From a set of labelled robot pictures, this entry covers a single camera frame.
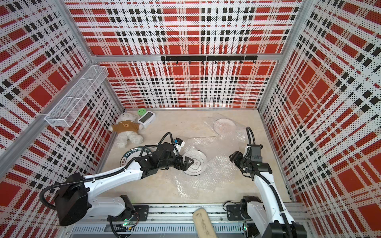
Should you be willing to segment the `green rimmed plate front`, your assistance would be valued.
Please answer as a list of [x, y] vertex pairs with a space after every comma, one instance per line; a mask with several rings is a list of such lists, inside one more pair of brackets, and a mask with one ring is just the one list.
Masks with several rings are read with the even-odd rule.
[[124, 167], [131, 159], [139, 156], [150, 155], [152, 151], [148, 148], [143, 149], [142, 146], [135, 147], [127, 151], [120, 160], [120, 167]]

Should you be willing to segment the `bubble wrap sheet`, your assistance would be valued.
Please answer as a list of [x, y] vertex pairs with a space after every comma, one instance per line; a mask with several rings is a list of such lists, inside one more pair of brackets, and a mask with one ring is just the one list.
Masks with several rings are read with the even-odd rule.
[[188, 154], [194, 164], [187, 171], [171, 169], [168, 177], [179, 197], [189, 202], [224, 202], [252, 195], [256, 189], [226, 156], [207, 158]]

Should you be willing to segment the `white embossed plate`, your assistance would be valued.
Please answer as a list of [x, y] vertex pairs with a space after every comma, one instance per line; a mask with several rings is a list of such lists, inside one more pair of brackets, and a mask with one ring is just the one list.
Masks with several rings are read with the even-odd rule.
[[189, 176], [199, 176], [206, 170], [207, 156], [200, 150], [188, 151], [183, 157], [188, 157], [193, 160], [192, 165], [184, 171]]

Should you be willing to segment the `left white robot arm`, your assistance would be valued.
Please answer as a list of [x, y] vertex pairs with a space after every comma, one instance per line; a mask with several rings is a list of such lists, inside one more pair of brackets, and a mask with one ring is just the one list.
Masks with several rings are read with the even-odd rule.
[[107, 198], [100, 195], [125, 183], [152, 176], [159, 170], [187, 171], [194, 160], [180, 154], [183, 146], [184, 142], [177, 138], [171, 143], [153, 145], [155, 151], [146, 155], [141, 153], [119, 168], [89, 176], [75, 173], [63, 183], [44, 188], [39, 200], [56, 211], [62, 227], [89, 217], [107, 216], [111, 223], [129, 220], [139, 213], [128, 196]]

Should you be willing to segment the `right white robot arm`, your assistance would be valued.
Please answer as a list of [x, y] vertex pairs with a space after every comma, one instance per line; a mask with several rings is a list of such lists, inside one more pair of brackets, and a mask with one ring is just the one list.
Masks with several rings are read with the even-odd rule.
[[245, 153], [236, 151], [229, 156], [242, 175], [255, 183], [260, 193], [260, 197], [243, 196], [241, 216], [254, 223], [262, 238], [305, 238], [304, 227], [295, 222], [281, 199], [272, 169], [263, 162], [261, 149], [261, 145], [249, 143]]

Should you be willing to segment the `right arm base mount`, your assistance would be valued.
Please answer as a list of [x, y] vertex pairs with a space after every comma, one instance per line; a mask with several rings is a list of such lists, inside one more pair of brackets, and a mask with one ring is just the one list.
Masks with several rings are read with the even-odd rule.
[[264, 204], [257, 196], [244, 196], [240, 203], [227, 201], [223, 204], [229, 221], [242, 221], [246, 238], [260, 238], [267, 227]]

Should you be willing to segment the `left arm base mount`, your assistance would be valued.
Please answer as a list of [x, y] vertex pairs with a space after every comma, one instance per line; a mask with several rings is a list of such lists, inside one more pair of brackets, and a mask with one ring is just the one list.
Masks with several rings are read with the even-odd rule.
[[139, 222], [147, 221], [148, 205], [137, 205], [126, 208], [120, 215], [107, 217], [112, 233], [117, 238], [127, 238]]

